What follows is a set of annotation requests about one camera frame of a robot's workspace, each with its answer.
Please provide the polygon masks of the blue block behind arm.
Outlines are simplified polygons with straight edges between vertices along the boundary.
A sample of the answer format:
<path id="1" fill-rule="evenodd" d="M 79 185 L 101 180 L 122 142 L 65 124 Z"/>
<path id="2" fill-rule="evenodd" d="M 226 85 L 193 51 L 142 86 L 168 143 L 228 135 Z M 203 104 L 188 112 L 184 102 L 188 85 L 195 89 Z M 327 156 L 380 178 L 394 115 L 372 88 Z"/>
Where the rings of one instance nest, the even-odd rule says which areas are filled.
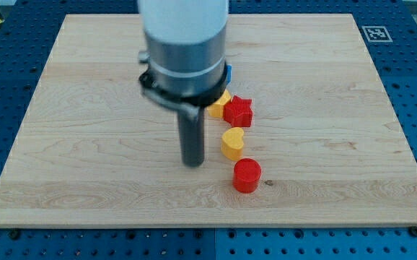
<path id="1" fill-rule="evenodd" d="M 227 64 L 226 68 L 227 68 L 227 85 L 228 85 L 232 80 L 232 66 L 231 66 L 231 64 Z"/>

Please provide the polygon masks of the yellow block behind arm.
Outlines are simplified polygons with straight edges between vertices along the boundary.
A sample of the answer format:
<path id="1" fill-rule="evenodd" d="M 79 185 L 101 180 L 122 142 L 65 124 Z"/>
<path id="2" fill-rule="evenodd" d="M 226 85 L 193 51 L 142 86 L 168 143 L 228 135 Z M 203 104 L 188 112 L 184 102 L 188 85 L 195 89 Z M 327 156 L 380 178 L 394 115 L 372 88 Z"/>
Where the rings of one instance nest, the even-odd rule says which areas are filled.
<path id="1" fill-rule="evenodd" d="M 212 105 L 206 108 L 208 114 L 214 118 L 222 118 L 224 116 L 224 106 L 230 103 L 232 96 L 229 90 L 225 90 L 222 96 Z"/>

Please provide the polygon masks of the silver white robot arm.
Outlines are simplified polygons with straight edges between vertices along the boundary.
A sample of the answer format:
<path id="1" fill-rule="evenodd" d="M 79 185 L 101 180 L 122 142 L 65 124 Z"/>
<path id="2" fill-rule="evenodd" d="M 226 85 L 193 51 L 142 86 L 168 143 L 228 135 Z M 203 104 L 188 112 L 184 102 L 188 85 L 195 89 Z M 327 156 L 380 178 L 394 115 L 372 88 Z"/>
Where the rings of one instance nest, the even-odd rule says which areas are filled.
<path id="1" fill-rule="evenodd" d="M 139 61 L 164 91 L 200 95 L 222 78 L 227 0 L 138 0 L 146 50 Z"/>

